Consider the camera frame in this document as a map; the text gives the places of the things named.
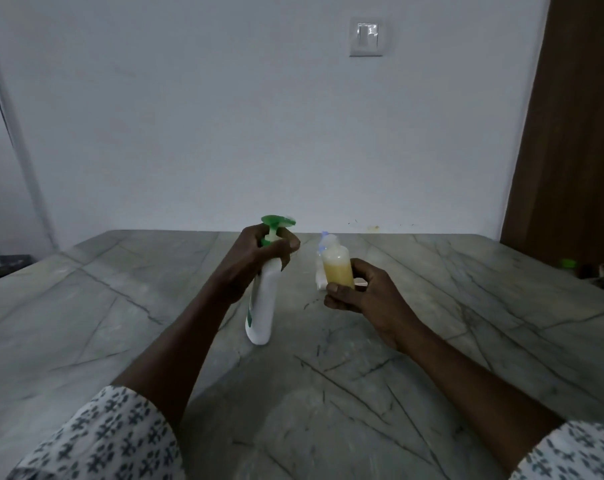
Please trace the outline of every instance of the brown wooden panel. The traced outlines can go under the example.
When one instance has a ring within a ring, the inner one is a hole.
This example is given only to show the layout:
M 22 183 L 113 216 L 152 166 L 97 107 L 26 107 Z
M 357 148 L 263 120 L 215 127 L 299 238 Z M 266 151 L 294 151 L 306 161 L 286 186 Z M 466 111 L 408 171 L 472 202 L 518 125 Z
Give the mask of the brown wooden panel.
M 604 0 L 551 0 L 501 242 L 604 262 Z

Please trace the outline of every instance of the sleeve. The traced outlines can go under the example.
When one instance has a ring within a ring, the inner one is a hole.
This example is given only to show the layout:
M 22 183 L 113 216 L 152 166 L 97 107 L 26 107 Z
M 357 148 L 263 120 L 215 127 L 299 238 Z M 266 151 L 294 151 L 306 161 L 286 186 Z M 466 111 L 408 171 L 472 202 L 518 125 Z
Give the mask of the sleeve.
M 570 421 L 524 457 L 510 480 L 604 480 L 604 425 Z
M 7 480 L 104 478 L 185 478 L 177 439 L 162 413 L 126 387 L 102 389 Z

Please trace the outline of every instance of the bottle with yellow liquid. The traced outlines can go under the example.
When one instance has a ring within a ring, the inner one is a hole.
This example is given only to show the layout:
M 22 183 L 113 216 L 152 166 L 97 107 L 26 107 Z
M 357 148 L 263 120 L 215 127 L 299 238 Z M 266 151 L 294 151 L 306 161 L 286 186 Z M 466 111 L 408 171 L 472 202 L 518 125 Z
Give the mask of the bottle with yellow liquid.
M 322 234 L 320 256 L 322 257 L 322 263 L 324 263 L 326 281 L 355 289 L 349 250 L 340 245 L 340 241 L 335 234 Z

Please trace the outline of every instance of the gray marble surface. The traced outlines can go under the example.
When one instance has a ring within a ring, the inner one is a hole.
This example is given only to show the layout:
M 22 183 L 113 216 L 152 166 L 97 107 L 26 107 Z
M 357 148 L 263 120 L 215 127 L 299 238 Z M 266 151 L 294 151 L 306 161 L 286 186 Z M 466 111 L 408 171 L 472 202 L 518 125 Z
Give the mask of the gray marble surface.
M 235 233 L 113 231 L 0 280 L 0 478 L 195 296 Z M 282 276 L 270 343 L 222 322 L 178 431 L 199 478 L 502 478 L 463 418 L 362 316 Z M 449 343 L 558 413 L 604 422 L 604 292 L 477 235 L 342 235 Z

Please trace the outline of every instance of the light switch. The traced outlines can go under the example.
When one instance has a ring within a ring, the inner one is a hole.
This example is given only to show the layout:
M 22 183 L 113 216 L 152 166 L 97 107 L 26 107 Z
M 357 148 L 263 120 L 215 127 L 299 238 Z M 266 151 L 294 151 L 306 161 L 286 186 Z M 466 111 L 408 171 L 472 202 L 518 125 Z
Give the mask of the light switch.
M 351 57 L 379 57 L 384 53 L 385 27 L 378 18 L 351 18 Z

